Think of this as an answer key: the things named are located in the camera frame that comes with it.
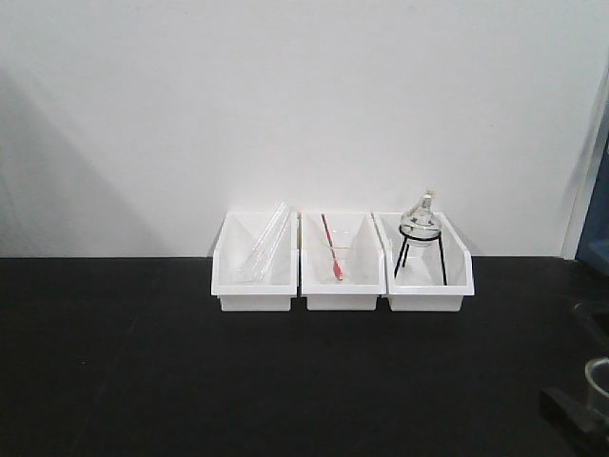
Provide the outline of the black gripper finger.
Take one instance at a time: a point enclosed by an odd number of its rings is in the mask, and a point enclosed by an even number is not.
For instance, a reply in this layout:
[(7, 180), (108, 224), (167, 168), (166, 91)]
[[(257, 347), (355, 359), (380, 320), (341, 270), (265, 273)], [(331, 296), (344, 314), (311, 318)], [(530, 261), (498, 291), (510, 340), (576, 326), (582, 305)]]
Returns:
[(601, 412), (554, 387), (540, 391), (539, 411), (577, 456), (608, 455), (608, 417)]

